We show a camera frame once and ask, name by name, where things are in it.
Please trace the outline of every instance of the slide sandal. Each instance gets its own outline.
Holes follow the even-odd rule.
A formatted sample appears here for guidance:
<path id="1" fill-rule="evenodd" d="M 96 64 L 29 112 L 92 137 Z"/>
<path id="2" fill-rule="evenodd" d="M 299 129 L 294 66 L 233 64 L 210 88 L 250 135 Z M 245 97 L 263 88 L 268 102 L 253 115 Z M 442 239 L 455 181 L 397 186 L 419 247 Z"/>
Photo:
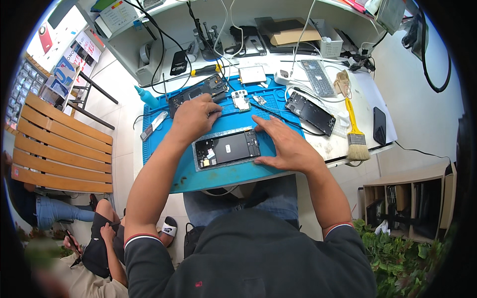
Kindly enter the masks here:
<path id="1" fill-rule="evenodd" d="M 170 216 L 166 217 L 166 219 L 164 220 L 164 224 L 162 225 L 161 232 L 166 233 L 166 234 L 174 237 L 174 239 L 175 239 L 176 238 L 176 232 L 177 232 L 177 222 L 176 222 L 176 220 L 173 219 Z M 167 247 L 170 247 L 172 245 L 172 243 L 174 242 L 174 239 L 172 239 L 171 244 L 169 244 Z"/>

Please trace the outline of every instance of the black t-shirt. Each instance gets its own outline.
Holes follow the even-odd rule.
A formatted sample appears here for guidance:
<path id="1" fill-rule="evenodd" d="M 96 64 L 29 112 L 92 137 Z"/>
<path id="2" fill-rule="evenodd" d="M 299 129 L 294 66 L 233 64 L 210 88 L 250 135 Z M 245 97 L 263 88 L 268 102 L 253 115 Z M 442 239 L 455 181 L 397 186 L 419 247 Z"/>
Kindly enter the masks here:
<path id="1" fill-rule="evenodd" d="M 215 219 L 176 271 L 151 235 L 131 237 L 124 258 L 132 298 L 376 296 L 363 243 L 351 226 L 338 226 L 319 242 L 255 209 Z"/>
<path id="2" fill-rule="evenodd" d="M 10 200 L 15 210 L 29 225 L 37 226 L 35 193 L 26 190 L 23 182 L 12 179 L 11 167 L 8 169 L 7 184 Z"/>

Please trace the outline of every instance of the wooden bench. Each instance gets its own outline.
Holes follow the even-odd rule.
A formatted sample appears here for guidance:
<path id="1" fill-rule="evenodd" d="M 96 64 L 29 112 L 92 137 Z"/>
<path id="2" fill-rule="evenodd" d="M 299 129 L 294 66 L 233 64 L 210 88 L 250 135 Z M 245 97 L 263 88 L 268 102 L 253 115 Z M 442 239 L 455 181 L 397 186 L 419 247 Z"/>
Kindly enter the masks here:
<path id="1" fill-rule="evenodd" d="M 33 93 L 27 96 L 17 130 L 13 179 L 70 192 L 113 192 L 111 136 Z"/>

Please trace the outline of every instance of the blue glue bottle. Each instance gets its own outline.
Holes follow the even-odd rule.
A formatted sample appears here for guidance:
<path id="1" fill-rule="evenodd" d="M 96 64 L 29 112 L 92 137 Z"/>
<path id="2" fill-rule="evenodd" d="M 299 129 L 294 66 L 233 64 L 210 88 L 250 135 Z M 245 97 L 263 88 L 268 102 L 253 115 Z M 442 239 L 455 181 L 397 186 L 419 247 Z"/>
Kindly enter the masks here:
<path id="1" fill-rule="evenodd" d="M 137 86 L 134 86 L 134 88 L 136 88 L 137 94 L 139 94 L 141 100 L 145 102 L 149 108 L 155 109 L 159 106 L 159 100 L 155 98 L 149 91 Z"/>

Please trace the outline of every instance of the bristles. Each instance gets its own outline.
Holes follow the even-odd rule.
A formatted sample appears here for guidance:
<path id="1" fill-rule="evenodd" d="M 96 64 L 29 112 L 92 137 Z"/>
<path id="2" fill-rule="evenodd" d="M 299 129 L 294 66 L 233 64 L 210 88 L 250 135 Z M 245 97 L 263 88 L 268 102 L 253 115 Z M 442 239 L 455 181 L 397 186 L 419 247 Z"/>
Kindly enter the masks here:
<path id="1" fill-rule="evenodd" d="M 357 145 L 352 144 L 348 146 L 348 155 L 349 160 L 368 160 L 371 157 L 369 156 L 368 147 L 366 145 Z"/>

